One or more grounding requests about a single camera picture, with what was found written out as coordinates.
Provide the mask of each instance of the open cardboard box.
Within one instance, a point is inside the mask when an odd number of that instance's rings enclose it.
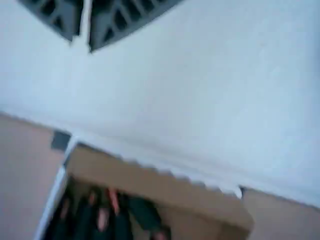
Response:
[[[153,201],[163,222],[171,227],[173,240],[245,240],[253,228],[250,214],[235,196],[83,145],[71,153],[66,171],[78,199],[88,186],[97,185]],[[134,238],[148,240],[133,218],[131,222]]]

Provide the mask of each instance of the dark bottle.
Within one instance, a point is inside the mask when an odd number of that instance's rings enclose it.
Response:
[[[91,240],[114,240],[115,214],[109,204],[97,208]]]
[[[94,227],[97,207],[101,199],[101,192],[97,188],[91,188],[88,195],[80,200],[76,222],[74,226],[73,240],[88,240]]]

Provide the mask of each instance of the white trim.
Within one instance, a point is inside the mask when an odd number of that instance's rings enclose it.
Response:
[[[45,204],[45,208],[36,229],[34,240],[41,240],[45,230],[50,222],[54,214],[54,210],[56,209],[57,203],[59,202],[62,193],[65,191],[67,187],[67,174],[66,169],[61,166],[54,180],[53,187],[50,191],[49,198]]]

